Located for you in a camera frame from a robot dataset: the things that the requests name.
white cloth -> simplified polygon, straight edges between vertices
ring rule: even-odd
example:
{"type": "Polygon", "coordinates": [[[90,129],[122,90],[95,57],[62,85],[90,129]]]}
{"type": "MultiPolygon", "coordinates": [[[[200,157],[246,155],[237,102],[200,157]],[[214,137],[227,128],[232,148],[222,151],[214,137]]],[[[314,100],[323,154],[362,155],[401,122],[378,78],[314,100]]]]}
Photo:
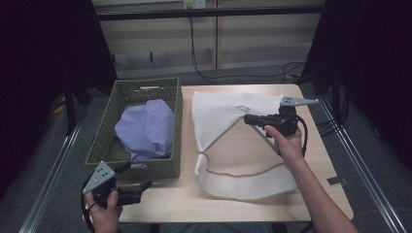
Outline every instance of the white cloth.
{"type": "Polygon", "coordinates": [[[192,99],[196,146],[195,177],[209,194],[255,200],[296,189],[273,139],[243,122],[244,114],[277,114],[283,96],[195,92],[192,99]]]}

wall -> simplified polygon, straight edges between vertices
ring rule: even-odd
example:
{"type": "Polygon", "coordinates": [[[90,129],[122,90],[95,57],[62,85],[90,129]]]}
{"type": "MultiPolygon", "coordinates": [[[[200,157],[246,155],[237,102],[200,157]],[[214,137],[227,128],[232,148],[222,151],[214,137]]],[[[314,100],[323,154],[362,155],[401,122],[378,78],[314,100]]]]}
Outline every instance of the wall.
{"type": "MultiPolygon", "coordinates": [[[[248,8],[323,5],[323,0],[207,0],[207,8],[248,8]]],[[[183,1],[94,0],[97,13],[181,10],[183,1]]],[[[204,69],[233,64],[255,66],[305,60],[320,14],[250,17],[199,17],[193,19],[194,47],[204,69]]],[[[102,21],[112,54],[174,52],[189,57],[188,18],[102,21]]],[[[191,59],[185,64],[190,66],[191,59]]]]}

hand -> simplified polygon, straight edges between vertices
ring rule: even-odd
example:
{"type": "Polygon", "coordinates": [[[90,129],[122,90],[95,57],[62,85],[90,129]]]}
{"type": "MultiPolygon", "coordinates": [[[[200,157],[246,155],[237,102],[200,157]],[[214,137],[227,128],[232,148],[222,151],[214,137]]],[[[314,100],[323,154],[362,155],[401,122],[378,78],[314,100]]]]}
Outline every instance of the hand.
{"type": "Polygon", "coordinates": [[[119,193],[112,191],[107,198],[107,207],[103,208],[95,204],[93,194],[91,192],[85,195],[87,205],[90,206],[89,211],[93,218],[94,231],[96,233],[107,232],[117,233],[119,231],[119,217],[123,211],[123,206],[117,206],[119,193]]]}
{"type": "Polygon", "coordinates": [[[289,137],[284,137],[275,127],[264,126],[264,130],[275,139],[277,148],[282,154],[287,168],[291,168],[297,161],[303,160],[302,155],[302,132],[297,128],[296,133],[289,137]]]}

wooden table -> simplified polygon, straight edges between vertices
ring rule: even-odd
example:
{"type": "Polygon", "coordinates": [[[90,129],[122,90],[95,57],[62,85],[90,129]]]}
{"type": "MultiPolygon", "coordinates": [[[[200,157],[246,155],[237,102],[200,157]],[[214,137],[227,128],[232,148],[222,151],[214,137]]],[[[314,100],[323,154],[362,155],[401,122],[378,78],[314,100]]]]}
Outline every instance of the wooden table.
{"type": "MultiPolygon", "coordinates": [[[[195,85],[182,86],[184,107],[182,124],[182,164],[181,175],[177,179],[154,181],[145,191],[142,202],[124,206],[121,222],[277,222],[310,220],[302,196],[298,190],[275,195],[252,202],[222,200],[206,193],[194,178],[196,151],[191,100],[195,91],[250,92],[269,95],[284,94],[303,98],[294,84],[256,85],[195,85]]],[[[297,107],[297,113],[305,120],[308,131],[306,160],[320,180],[326,192],[343,210],[348,218],[353,218],[351,206],[340,184],[329,185],[326,179],[336,177],[327,155],[324,143],[318,133],[309,109],[297,107]]]]}

black cable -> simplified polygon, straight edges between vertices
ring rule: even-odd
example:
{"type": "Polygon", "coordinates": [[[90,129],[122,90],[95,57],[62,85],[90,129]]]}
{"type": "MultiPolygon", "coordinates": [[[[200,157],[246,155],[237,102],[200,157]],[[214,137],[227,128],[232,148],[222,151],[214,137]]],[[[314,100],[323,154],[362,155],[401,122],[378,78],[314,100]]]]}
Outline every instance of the black cable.
{"type": "Polygon", "coordinates": [[[307,233],[311,229],[315,232],[315,230],[313,229],[313,222],[312,221],[310,221],[309,224],[300,233],[307,233]]]}
{"type": "Polygon", "coordinates": [[[256,77],[256,78],[275,78],[278,76],[285,76],[288,72],[293,71],[295,69],[297,69],[300,65],[302,65],[303,63],[305,63],[304,61],[301,62],[289,62],[286,63],[283,67],[283,73],[280,74],[276,74],[276,75],[230,75],[230,76],[215,76],[215,77],[208,77],[203,75],[202,73],[200,73],[199,69],[197,68],[197,62],[196,62],[196,56],[194,53],[194,36],[193,36],[193,18],[190,17],[189,18],[189,22],[190,22],[190,36],[191,36],[191,63],[193,65],[194,71],[197,73],[197,75],[199,75],[204,81],[208,82],[208,83],[214,83],[214,84],[219,84],[216,83],[214,81],[211,80],[215,80],[215,79],[224,79],[224,78],[247,78],[247,77],[256,77]],[[297,66],[291,68],[288,71],[285,71],[285,67],[289,64],[293,64],[293,63],[299,63],[297,66]]]}
{"type": "Polygon", "coordinates": [[[300,61],[300,62],[293,61],[293,62],[288,62],[288,63],[286,63],[286,64],[282,67],[282,71],[283,71],[284,78],[283,78],[283,80],[281,81],[281,84],[283,84],[283,83],[285,82],[286,76],[287,76],[287,73],[288,73],[288,72],[296,69],[297,67],[299,67],[300,65],[302,65],[302,64],[304,64],[304,63],[305,63],[304,61],[300,61]],[[295,67],[293,67],[293,69],[291,69],[291,70],[289,70],[289,71],[285,71],[286,67],[287,67],[288,65],[290,65],[290,64],[297,64],[297,65],[296,65],[295,67]]]}
{"type": "Polygon", "coordinates": [[[90,175],[88,175],[87,178],[85,179],[85,181],[83,182],[82,190],[80,192],[80,203],[81,203],[81,206],[82,206],[83,218],[85,219],[87,228],[91,232],[94,233],[94,226],[93,226],[93,223],[91,223],[90,215],[89,215],[90,214],[90,211],[89,211],[90,208],[86,209],[85,195],[83,194],[83,190],[85,189],[85,187],[87,185],[87,182],[88,182],[88,180],[90,180],[92,175],[93,175],[92,173],[90,175]]]}
{"type": "Polygon", "coordinates": [[[305,122],[305,120],[303,120],[302,117],[296,115],[296,118],[297,118],[297,120],[299,120],[300,123],[302,123],[303,129],[305,131],[305,137],[304,137],[304,140],[303,140],[303,147],[302,147],[302,154],[303,154],[303,156],[305,156],[306,147],[308,145],[308,126],[306,125],[306,122],[305,122]]]}
{"type": "Polygon", "coordinates": [[[97,202],[94,202],[93,204],[91,204],[91,206],[88,207],[88,210],[90,211],[90,209],[96,204],[97,204],[97,202]]]}
{"type": "Polygon", "coordinates": [[[322,130],[320,130],[319,128],[319,133],[321,134],[321,137],[324,137],[336,130],[338,130],[340,127],[343,126],[343,124],[345,123],[345,121],[348,118],[349,115],[349,93],[347,88],[345,88],[345,97],[343,100],[343,105],[342,105],[342,109],[339,113],[339,117],[336,118],[334,117],[333,119],[330,119],[328,121],[322,122],[322,123],[317,123],[317,126],[320,127],[324,127],[324,125],[327,124],[327,126],[325,128],[323,128],[322,130]],[[323,132],[325,132],[327,129],[329,129],[331,126],[333,126],[333,128],[329,131],[327,131],[326,133],[322,134],[323,132]]]}

